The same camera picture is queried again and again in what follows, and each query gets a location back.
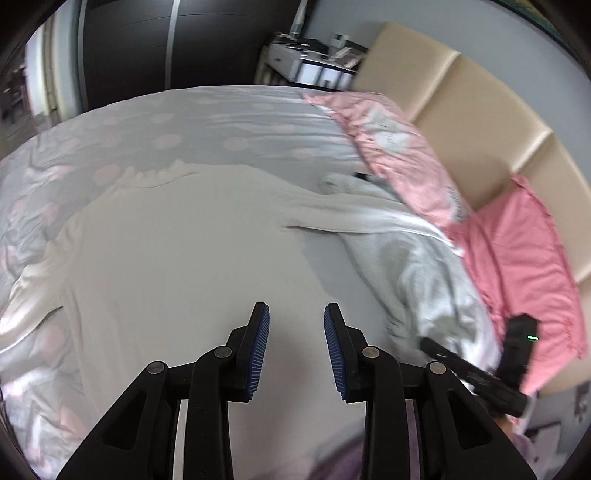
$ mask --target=dark wardrobe door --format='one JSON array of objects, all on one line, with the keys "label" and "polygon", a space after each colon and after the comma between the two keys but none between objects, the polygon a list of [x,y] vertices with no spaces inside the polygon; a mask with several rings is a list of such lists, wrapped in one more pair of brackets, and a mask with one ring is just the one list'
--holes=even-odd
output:
[{"label": "dark wardrobe door", "polygon": [[[89,109],[164,90],[173,3],[88,0],[82,13],[80,81]],[[180,0],[168,52],[170,86],[252,84],[261,47],[273,33],[289,31],[299,4]]]},{"label": "dark wardrobe door", "polygon": [[254,80],[261,48],[288,32],[300,0],[181,0],[171,86],[244,85]]},{"label": "dark wardrobe door", "polygon": [[88,108],[164,90],[173,0],[88,0],[83,65]]}]

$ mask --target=wall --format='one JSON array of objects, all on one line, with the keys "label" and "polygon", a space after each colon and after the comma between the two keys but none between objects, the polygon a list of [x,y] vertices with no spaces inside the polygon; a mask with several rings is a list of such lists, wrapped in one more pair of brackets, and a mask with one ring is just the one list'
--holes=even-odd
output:
[{"label": "wall", "polygon": [[82,113],[78,82],[78,17],[81,0],[67,0],[54,14],[51,65],[57,109],[62,121]]},{"label": "wall", "polygon": [[31,113],[49,115],[47,86],[45,82],[45,66],[43,65],[43,32],[45,25],[40,26],[27,42],[25,47],[25,65],[27,67],[27,92]]},{"label": "wall", "polygon": [[591,181],[591,82],[552,39],[488,0],[319,0],[306,37],[337,32],[370,46],[384,21],[465,53],[513,88]]}]

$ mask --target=black device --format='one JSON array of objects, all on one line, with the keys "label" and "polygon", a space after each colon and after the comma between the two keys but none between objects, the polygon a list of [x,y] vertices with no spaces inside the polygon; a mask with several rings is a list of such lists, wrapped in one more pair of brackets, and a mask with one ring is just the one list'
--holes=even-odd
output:
[{"label": "black device", "polygon": [[537,341],[538,320],[526,313],[507,320],[503,353],[496,369],[497,378],[506,385],[519,389]]},{"label": "black device", "polygon": [[535,318],[527,314],[510,318],[496,375],[480,370],[430,338],[423,338],[420,347],[428,356],[445,363],[459,378],[474,386],[474,393],[488,403],[491,415],[521,417],[528,398],[519,387],[537,340]]},{"label": "black device", "polygon": [[444,363],[399,363],[347,327],[339,306],[324,311],[324,331],[337,390],[366,402],[361,480],[409,480],[405,401],[418,424],[420,478],[533,480],[535,474],[492,417]]},{"label": "black device", "polygon": [[232,480],[228,402],[258,386],[269,307],[192,364],[150,363],[82,441],[58,480],[170,480],[180,401],[189,399],[183,478]]}]

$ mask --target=white fabric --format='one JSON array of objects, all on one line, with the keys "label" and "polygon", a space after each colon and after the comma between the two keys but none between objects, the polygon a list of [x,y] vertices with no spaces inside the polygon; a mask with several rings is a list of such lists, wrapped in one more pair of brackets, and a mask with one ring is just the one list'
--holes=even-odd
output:
[{"label": "white fabric", "polygon": [[260,475],[363,416],[336,392],[323,334],[327,295],[284,227],[407,231],[449,240],[392,202],[308,192],[247,166],[130,168],[25,268],[0,348],[63,306],[95,419],[147,363],[194,361],[271,309],[259,392],[230,410],[237,478]]},{"label": "white fabric", "polygon": [[[386,198],[407,209],[384,189],[350,175],[328,174],[320,189]],[[423,367],[430,359],[419,343],[428,336],[472,365],[496,370],[500,349],[486,307],[457,255],[461,251],[404,231],[340,237],[359,275],[390,315],[388,330],[400,361]]]},{"label": "white fabric", "polygon": [[[23,269],[41,261],[47,242],[130,166],[161,170],[176,158],[247,164],[313,192],[328,172],[366,171],[337,123],[301,97],[305,91],[253,85],[158,92],[61,123],[3,159],[0,312]],[[304,230],[297,236],[347,319],[382,346],[386,314],[339,238]],[[27,461],[42,480],[55,480],[95,422],[63,309],[0,354],[0,387]]]}]

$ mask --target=gray wall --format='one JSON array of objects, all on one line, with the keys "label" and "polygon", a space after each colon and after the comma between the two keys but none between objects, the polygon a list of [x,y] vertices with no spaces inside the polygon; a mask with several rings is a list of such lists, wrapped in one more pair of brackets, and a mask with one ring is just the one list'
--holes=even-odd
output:
[{"label": "gray wall", "polygon": [[591,82],[552,39],[488,0],[320,0],[306,36],[337,32],[370,46],[384,21],[465,53],[513,88],[591,181]]}]

